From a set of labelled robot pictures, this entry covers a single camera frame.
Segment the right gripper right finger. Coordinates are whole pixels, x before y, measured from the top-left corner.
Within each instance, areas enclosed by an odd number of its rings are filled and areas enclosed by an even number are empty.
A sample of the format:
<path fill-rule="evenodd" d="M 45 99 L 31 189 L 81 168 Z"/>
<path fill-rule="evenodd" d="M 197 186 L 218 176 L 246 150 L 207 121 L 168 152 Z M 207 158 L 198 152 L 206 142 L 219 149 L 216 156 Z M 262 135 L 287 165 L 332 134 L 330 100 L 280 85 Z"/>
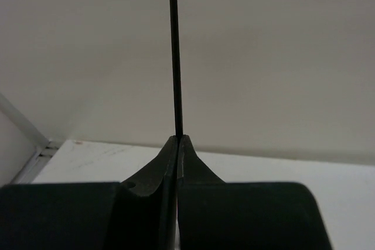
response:
<path fill-rule="evenodd" d="M 227 183 L 198 156 L 190 138 L 178 151 L 182 249 L 331 249 L 318 204 L 296 182 Z"/>

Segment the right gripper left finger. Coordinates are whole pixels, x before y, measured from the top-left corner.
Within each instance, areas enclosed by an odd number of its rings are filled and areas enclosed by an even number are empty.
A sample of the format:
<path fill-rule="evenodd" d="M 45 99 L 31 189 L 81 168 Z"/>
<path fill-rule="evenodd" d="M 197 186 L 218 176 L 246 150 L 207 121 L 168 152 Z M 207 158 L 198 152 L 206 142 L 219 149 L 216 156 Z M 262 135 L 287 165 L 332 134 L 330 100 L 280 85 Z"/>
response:
<path fill-rule="evenodd" d="M 178 139 L 122 182 L 1 188 L 2 249 L 173 249 Z"/>

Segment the dark green chopstick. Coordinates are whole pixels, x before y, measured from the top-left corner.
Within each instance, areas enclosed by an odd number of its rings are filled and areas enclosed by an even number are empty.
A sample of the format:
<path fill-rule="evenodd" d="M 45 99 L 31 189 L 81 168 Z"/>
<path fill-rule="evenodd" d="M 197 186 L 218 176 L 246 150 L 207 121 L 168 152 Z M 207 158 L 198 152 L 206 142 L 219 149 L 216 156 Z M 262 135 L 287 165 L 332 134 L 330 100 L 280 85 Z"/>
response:
<path fill-rule="evenodd" d="M 178 0 L 169 0 L 171 22 L 171 49 L 173 75 L 173 102 L 175 113 L 175 135 L 181 139 L 183 135 L 182 89 L 179 48 Z"/>

